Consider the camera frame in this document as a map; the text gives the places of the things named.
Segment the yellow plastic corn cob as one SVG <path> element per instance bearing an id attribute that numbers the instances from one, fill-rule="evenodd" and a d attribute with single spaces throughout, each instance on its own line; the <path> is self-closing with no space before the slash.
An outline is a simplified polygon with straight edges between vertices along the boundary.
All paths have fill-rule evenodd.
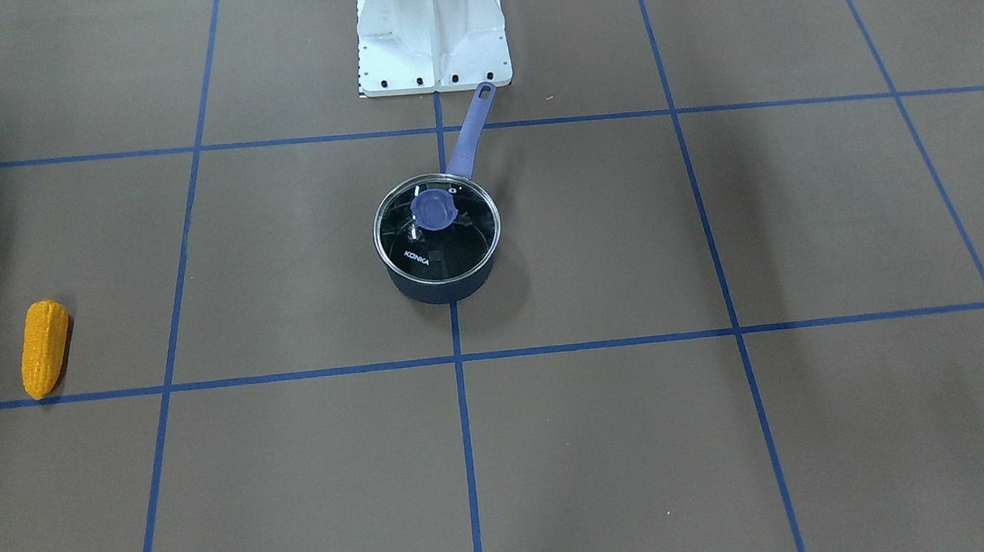
<path id="1" fill-rule="evenodd" d="M 23 389 L 35 402 L 53 392 L 66 360 L 69 321 L 66 306 L 54 300 L 30 305 L 22 333 Z"/>

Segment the glass pot lid blue knob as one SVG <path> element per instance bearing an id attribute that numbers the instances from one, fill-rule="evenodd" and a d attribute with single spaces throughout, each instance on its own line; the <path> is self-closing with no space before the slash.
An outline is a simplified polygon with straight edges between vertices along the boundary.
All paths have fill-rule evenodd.
<path id="1" fill-rule="evenodd" d="M 498 205 L 478 183 L 426 174 L 380 201 L 373 243 L 385 268 L 424 285 L 462 281 L 493 263 L 502 226 Z"/>

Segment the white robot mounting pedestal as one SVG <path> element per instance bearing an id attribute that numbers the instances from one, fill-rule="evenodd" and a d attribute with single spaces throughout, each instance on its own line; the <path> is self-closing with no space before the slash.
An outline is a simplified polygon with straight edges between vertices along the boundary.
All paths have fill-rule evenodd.
<path id="1" fill-rule="evenodd" d="M 514 80 L 503 0 L 357 0 L 355 9 L 360 97 Z"/>

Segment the dark blue saucepan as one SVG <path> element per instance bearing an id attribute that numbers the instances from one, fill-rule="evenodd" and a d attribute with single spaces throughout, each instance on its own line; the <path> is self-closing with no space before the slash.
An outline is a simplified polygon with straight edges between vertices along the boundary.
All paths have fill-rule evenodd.
<path id="1" fill-rule="evenodd" d="M 472 175 L 496 95 L 491 81 L 478 84 L 445 172 L 403 181 L 374 213 L 375 252 L 397 291 L 413 301 L 462 301 L 478 292 L 494 268 L 501 216 Z"/>

